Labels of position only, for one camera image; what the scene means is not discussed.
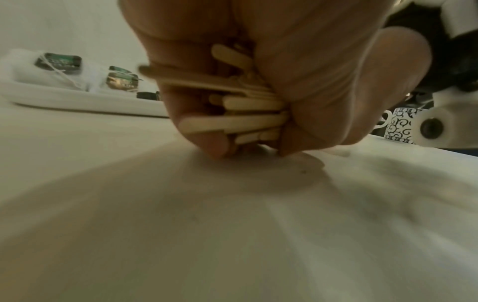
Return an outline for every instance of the skin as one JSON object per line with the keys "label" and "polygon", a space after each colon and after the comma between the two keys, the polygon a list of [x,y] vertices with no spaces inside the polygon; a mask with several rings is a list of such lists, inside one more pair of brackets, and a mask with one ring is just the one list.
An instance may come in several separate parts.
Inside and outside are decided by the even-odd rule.
{"label": "skin", "polygon": [[[420,34],[381,29],[393,0],[121,0],[150,63],[218,74],[213,43],[254,45],[256,66],[291,102],[280,155],[354,144],[426,75],[432,55]],[[175,125],[213,114],[202,92],[161,86]],[[187,135],[221,158],[237,147],[220,132]]]}

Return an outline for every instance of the bundle of popsicle sticks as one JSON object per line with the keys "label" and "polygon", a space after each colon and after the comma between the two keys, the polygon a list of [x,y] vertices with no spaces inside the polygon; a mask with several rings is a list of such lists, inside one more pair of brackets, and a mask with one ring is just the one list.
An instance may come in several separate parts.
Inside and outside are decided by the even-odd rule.
{"label": "bundle of popsicle sticks", "polygon": [[183,119],[178,125],[181,133],[223,131],[235,135],[238,145],[278,140],[280,127],[290,116],[288,103],[277,97],[257,73],[254,60],[239,46],[216,44],[211,52],[216,60],[234,69],[233,76],[224,78],[169,67],[141,66],[139,71],[159,84],[209,91],[209,103],[225,109],[219,116]]}

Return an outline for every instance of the mug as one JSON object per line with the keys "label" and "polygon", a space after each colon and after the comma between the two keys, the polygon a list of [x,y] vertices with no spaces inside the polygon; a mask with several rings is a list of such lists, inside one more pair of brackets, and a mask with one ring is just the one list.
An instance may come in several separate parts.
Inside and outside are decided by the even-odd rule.
{"label": "mug", "polygon": [[373,129],[380,129],[380,128],[384,128],[385,126],[387,126],[388,124],[390,124],[391,120],[392,120],[392,117],[393,117],[393,114],[391,111],[389,110],[386,110],[385,113],[387,114],[387,119],[384,119],[383,117],[380,118],[380,121],[382,121],[383,123],[380,124],[380,125],[376,125]]}
{"label": "mug", "polygon": [[397,108],[393,111],[390,124],[385,130],[384,138],[397,142],[415,144],[412,140],[413,118],[426,109]]}

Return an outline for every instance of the white wall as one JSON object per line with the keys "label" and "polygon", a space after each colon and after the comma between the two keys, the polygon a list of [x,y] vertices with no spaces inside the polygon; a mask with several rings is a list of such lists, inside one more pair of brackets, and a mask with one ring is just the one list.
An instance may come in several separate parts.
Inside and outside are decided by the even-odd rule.
{"label": "white wall", "polygon": [[116,0],[0,0],[0,55],[11,48],[80,55],[130,70],[147,61]]}

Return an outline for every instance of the wooden surface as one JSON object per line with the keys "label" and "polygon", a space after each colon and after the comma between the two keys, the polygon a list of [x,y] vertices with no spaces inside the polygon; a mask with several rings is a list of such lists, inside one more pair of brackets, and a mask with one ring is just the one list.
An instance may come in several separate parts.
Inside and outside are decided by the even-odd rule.
{"label": "wooden surface", "polygon": [[478,159],[368,137],[213,161],[159,118],[0,101],[0,301],[478,297]]}

